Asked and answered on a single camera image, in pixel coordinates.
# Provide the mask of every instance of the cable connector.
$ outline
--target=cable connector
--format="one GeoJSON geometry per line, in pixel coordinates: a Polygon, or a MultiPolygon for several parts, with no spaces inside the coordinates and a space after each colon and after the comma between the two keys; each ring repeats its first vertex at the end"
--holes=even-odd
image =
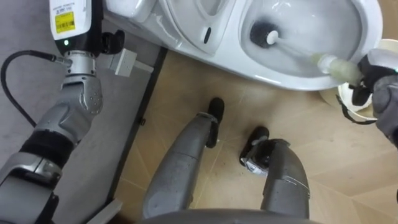
{"type": "Polygon", "coordinates": [[[55,58],[55,63],[60,63],[61,65],[66,66],[67,68],[70,68],[72,66],[73,61],[70,59],[66,59],[64,57],[56,57],[55,58]]]}

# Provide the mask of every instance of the toilet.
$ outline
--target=toilet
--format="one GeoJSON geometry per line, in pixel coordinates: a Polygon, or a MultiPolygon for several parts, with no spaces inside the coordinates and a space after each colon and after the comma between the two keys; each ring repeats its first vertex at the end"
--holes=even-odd
{"type": "Polygon", "coordinates": [[[242,77],[290,90],[325,90],[341,83],[280,46],[249,40],[258,19],[282,38],[313,52],[358,63],[377,47],[377,0],[106,0],[106,18],[127,32],[242,77]]]}

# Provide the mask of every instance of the gray metal part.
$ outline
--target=gray metal part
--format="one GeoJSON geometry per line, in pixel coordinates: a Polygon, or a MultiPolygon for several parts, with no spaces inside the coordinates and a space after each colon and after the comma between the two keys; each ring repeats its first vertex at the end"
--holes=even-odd
{"type": "Polygon", "coordinates": [[[53,162],[26,152],[17,152],[11,155],[0,169],[0,185],[16,169],[34,173],[49,182],[53,179],[59,179],[62,175],[61,168],[53,162]]]}
{"type": "Polygon", "coordinates": [[[100,80],[92,75],[64,79],[60,98],[37,123],[35,131],[60,133],[77,144],[90,130],[103,105],[100,80]]]}
{"type": "Polygon", "coordinates": [[[296,154],[277,143],[271,154],[261,209],[298,218],[309,218],[307,175],[296,154]]]}
{"type": "Polygon", "coordinates": [[[211,119],[197,116],[178,135],[147,189],[143,218],[189,207],[210,128],[211,119]]]}
{"type": "Polygon", "coordinates": [[[91,220],[86,224],[107,224],[112,218],[120,212],[123,203],[118,199],[114,199],[106,207],[104,207],[100,212],[96,214],[91,220]]]}
{"type": "Polygon", "coordinates": [[[264,136],[264,138],[252,142],[251,150],[248,152],[246,157],[241,158],[241,161],[244,163],[248,171],[256,175],[263,175],[264,177],[267,177],[268,175],[268,167],[264,164],[257,164],[255,162],[255,155],[262,150],[261,143],[267,139],[268,137],[264,136]]]}
{"type": "Polygon", "coordinates": [[[387,137],[398,128],[398,76],[384,77],[376,82],[372,96],[376,126],[387,137]]]}
{"type": "Polygon", "coordinates": [[[59,63],[61,65],[66,66],[67,68],[70,68],[72,66],[73,61],[70,59],[66,59],[63,57],[57,57],[54,61],[55,63],[59,63]]]}
{"type": "Polygon", "coordinates": [[[52,190],[37,184],[11,176],[7,177],[0,186],[0,221],[35,223],[51,193],[52,190]]]}
{"type": "Polygon", "coordinates": [[[317,224],[307,219],[290,217],[261,210],[184,210],[151,219],[138,224],[317,224]]]}
{"type": "Polygon", "coordinates": [[[81,50],[72,50],[65,53],[65,58],[72,61],[67,67],[69,74],[92,74],[96,72],[95,58],[92,53],[81,50]]]}
{"type": "Polygon", "coordinates": [[[367,54],[370,65],[396,69],[398,54],[390,50],[372,49],[367,54]]]}

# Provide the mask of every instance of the black bristles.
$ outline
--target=black bristles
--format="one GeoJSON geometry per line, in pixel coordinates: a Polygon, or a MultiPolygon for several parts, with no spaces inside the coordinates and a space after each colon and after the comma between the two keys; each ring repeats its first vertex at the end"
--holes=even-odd
{"type": "Polygon", "coordinates": [[[278,31],[278,27],[265,20],[256,21],[250,30],[250,40],[262,48],[268,48],[267,36],[272,31],[278,31]]]}

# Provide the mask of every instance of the label sticker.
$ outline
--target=label sticker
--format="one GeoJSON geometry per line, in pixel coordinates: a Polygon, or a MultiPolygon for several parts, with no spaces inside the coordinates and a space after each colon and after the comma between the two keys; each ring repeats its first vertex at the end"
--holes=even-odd
{"type": "Polygon", "coordinates": [[[67,12],[61,15],[55,16],[55,25],[57,27],[57,33],[66,32],[75,29],[75,18],[73,12],[67,12]]]}

